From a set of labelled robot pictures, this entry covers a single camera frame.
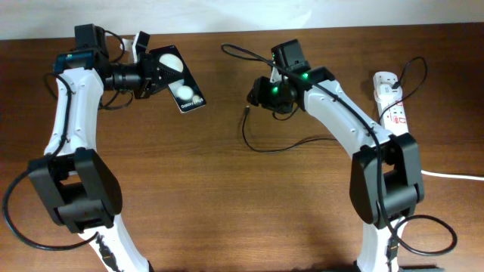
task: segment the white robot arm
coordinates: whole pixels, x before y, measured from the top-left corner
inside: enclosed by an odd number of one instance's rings
[[[226,47],[253,58],[227,51]],[[457,236],[446,223],[428,215],[413,216],[415,206],[424,199],[424,186],[418,145],[408,131],[388,130],[370,119],[346,96],[326,68],[311,69],[297,40],[273,47],[273,60],[236,45],[223,44],[222,50],[233,57],[259,60],[271,66],[270,79],[263,76],[254,82],[247,96],[249,103],[280,114],[292,113],[293,104],[297,104],[327,127],[352,159],[350,198],[364,222],[361,253],[352,271],[399,271],[396,256],[400,244],[422,255],[445,254],[457,245]],[[401,96],[401,88],[396,91]],[[385,106],[382,100],[377,102],[379,109]],[[393,170],[382,173],[379,162],[393,165]],[[440,252],[422,252],[409,247],[401,239],[402,232],[408,220],[418,217],[446,227],[453,236],[452,244]]]
[[[168,60],[162,57],[166,51],[178,54],[175,46],[146,53],[150,36],[144,32],[133,42],[119,38],[130,44],[129,51],[134,55],[128,64],[108,60],[108,31],[90,24],[76,26],[75,32],[76,50],[58,55],[54,63],[52,74],[57,78],[59,95],[51,140],[45,156],[30,162],[28,175],[52,220],[88,242],[108,271],[150,272],[153,268],[136,249],[123,223],[119,183],[97,154],[98,109],[106,90],[129,91],[137,99],[148,98],[183,80],[189,72],[185,69],[182,73],[179,66],[184,64],[176,55],[170,54]],[[199,90],[197,96],[203,97]],[[62,183],[73,175],[79,176],[79,183]],[[21,236],[8,214],[5,218],[13,232]],[[23,238],[27,245],[44,250],[68,250],[84,244],[37,246]]]

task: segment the white wall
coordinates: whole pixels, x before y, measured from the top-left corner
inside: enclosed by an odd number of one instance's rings
[[[483,0],[0,0],[0,39],[484,21]]]

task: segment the wooden surface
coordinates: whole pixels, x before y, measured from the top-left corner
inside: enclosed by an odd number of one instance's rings
[[[351,264],[361,245],[361,220],[349,200],[350,159],[334,142],[268,155],[248,150],[240,135],[245,97],[267,66],[237,60],[219,46],[231,42],[269,56],[298,38],[313,66],[325,65],[368,115],[376,109],[371,83],[379,70],[400,73],[425,56],[429,76],[406,104],[411,133],[428,171],[482,174],[484,159],[484,24],[309,29],[154,36],[151,48],[177,45],[207,105],[180,114],[168,91],[124,110],[98,114],[98,152],[123,190],[123,218],[155,271],[275,271]],[[48,143],[56,103],[42,85],[56,54],[73,39],[0,42],[0,193]],[[408,73],[407,88],[422,75]],[[276,148],[328,135],[307,113],[278,122],[254,108],[250,141]],[[435,215],[459,235],[456,250],[425,258],[401,250],[399,263],[438,264],[448,271],[484,268],[484,184],[423,177],[418,213]],[[47,244],[79,241],[51,222],[25,180],[11,214],[29,237]],[[450,238],[433,223],[415,222],[404,235],[413,246],[440,249]],[[90,247],[42,252],[0,224],[2,271],[103,271]]]

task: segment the white power strip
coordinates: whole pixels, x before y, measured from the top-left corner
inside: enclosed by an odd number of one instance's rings
[[[402,99],[402,87],[392,89],[398,81],[396,74],[391,72],[378,72],[373,76],[374,96],[378,105],[378,116],[391,104]],[[379,120],[381,125],[399,136],[408,132],[407,117],[403,109],[403,102],[400,102],[385,112]]]

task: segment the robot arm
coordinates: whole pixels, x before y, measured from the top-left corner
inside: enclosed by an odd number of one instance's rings
[[[130,48],[133,62],[120,64],[109,62],[102,28],[91,24],[76,26],[75,31],[77,49],[57,56],[54,65],[71,91],[67,139],[58,155],[29,177],[56,224],[66,225],[84,240],[98,234],[89,244],[108,271],[153,271],[123,223],[119,183],[96,153],[98,105],[105,90],[132,91],[137,99],[148,98],[184,76],[173,63],[162,63],[159,55],[145,52],[149,35],[144,32],[137,34]],[[58,148],[66,121],[67,89],[59,79],[57,86],[56,119],[45,154]],[[81,182],[63,185],[72,175]]]
[[[415,206],[424,198],[416,141],[409,134],[395,136],[392,131],[371,120],[346,96],[339,82],[326,68],[311,69],[297,40],[285,42],[271,51],[278,67],[300,75],[302,79],[317,82],[337,95],[371,126],[382,148],[383,161],[394,165],[394,169],[381,178],[385,181],[383,198],[390,224],[395,227],[406,216],[413,215]],[[272,68],[270,79],[257,79],[247,100],[252,105],[261,104],[277,113],[290,113],[296,103],[328,128],[352,158],[350,198],[364,222],[361,254],[355,262],[354,271],[397,271],[398,243],[390,239],[392,234],[386,228],[377,207],[377,155],[374,139],[355,115],[330,95],[312,84],[291,80],[281,74],[278,69]],[[399,226],[399,236],[404,227],[405,224]]]

